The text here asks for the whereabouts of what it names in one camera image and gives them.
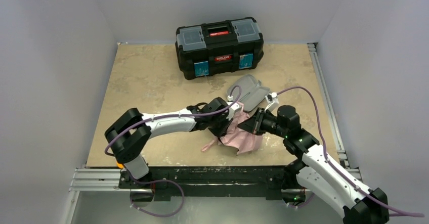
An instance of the toolbox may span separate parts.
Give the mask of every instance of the toolbox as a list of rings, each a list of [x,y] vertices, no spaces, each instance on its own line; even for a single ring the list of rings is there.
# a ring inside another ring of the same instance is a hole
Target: toolbox
[[[252,17],[179,27],[176,39],[179,69],[187,80],[254,69],[264,55],[262,33]]]

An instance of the white wall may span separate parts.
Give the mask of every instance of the white wall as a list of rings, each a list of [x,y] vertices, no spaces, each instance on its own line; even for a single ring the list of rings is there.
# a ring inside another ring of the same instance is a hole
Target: white wall
[[[58,223],[115,53],[95,0],[0,0],[0,223]]]
[[[393,206],[426,214],[428,8],[429,0],[344,0],[317,46],[352,163]]]
[[[174,42],[180,26],[253,16],[270,42],[315,42],[342,0],[97,0],[118,41]]]

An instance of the clear lid compartment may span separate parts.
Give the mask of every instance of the clear lid compartment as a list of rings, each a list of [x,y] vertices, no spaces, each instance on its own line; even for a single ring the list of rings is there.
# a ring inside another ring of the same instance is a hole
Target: clear lid compartment
[[[259,26],[251,19],[243,19],[231,22],[237,34],[238,42],[247,42],[260,39]]]
[[[201,26],[181,28],[176,36],[177,46],[183,46],[183,51],[206,48]]]

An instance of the table surface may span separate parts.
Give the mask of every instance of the table surface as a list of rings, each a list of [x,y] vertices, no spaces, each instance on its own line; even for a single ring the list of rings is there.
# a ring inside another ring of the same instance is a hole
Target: table surface
[[[226,98],[226,90],[240,77],[251,74],[272,92],[300,85],[312,92],[320,112],[323,136],[329,154],[338,159],[329,118],[306,44],[266,44],[264,57],[254,70],[223,73],[186,80],[177,65],[174,45],[119,45],[88,156],[88,167],[116,167],[104,154],[104,131],[129,108],[141,113],[167,113],[215,97]],[[303,128],[320,139],[313,103],[305,91],[293,89],[279,96],[280,105],[296,107]],[[265,134],[261,148],[236,155],[237,149],[212,146],[208,130],[177,132],[148,141],[142,155],[152,166],[243,166],[287,165],[295,160],[282,139]]]

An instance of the pink cloth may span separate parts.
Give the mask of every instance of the pink cloth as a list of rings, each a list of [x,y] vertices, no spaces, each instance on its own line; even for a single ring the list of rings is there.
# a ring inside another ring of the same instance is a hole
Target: pink cloth
[[[214,139],[201,149],[202,152],[209,149],[214,143],[237,148],[237,155],[240,153],[256,151],[261,147],[262,136],[253,135],[237,127],[239,123],[250,118],[249,114],[243,111],[243,105],[240,105],[241,111],[235,113],[232,122],[227,129],[226,135],[220,139],[221,142],[219,142],[218,138]]]

